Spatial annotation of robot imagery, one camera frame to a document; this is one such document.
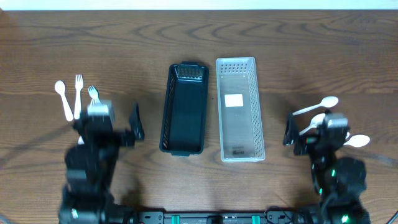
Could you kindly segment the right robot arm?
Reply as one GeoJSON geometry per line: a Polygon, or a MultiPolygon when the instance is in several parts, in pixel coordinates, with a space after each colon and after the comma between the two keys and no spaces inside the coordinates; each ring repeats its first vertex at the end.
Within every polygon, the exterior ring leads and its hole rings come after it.
{"type": "Polygon", "coordinates": [[[352,157],[337,158],[350,130],[343,114],[326,111],[313,134],[300,134],[292,113],[287,115],[283,145],[294,146],[296,156],[308,155],[312,182],[321,197],[318,205],[298,208],[292,223],[370,223],[359,196],[366,190],[365,163],[352,157]]]}

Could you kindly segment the white plastic spoon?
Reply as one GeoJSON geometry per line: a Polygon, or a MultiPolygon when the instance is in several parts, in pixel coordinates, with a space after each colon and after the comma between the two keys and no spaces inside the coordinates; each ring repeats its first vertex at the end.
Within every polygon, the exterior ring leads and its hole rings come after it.
{"type": "Polygon", "coordinates": [[[370,137],[363,134],[351,136],[343,145],[352,147],[363,147],[370,142],[370,137]]]}
{"type": "Polygon", "coordinates": [[[310,129],[316,128],[319,124],[322,124],[324,117],[325,117],[325,113],[320,113],[320,114],[314,116],[311,119],[310,125],[308,127],[306,127],[305,129],[303,129],[301,132],[299,132],[299,135],[303,135],[310,129]]]}
{"type": "Polygon", "coordinates": [[[292,113],[292,115],[296,116],[299,114],[303,114],[303,113],[309,112],[309,111],[314,110],[319,107],[331,108],[331,107],[334,107],[335,105],[337,105],[338,102],[339,102],[339,99],[336,96],[326,96],[321,100],[321,102],[319,104],[309,106],[309,107],[303,108],[301,110],[295,111],[292,113]]]}

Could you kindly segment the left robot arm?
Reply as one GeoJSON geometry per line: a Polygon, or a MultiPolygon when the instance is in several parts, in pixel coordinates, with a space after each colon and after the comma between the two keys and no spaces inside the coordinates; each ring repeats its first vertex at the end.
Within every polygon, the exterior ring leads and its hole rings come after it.
{"type": "Polygon", "coordinates": [[[73,128],[83,144],[71,147],[65,154],[66,180],[58,212],[60,224],[138,223],[133,209],[114,202],[110,186],[121,147],[133,147],[145,138],[139,106],[129,117],[130,129],[113,129],[110,104],[90,105],[73,128]]]}

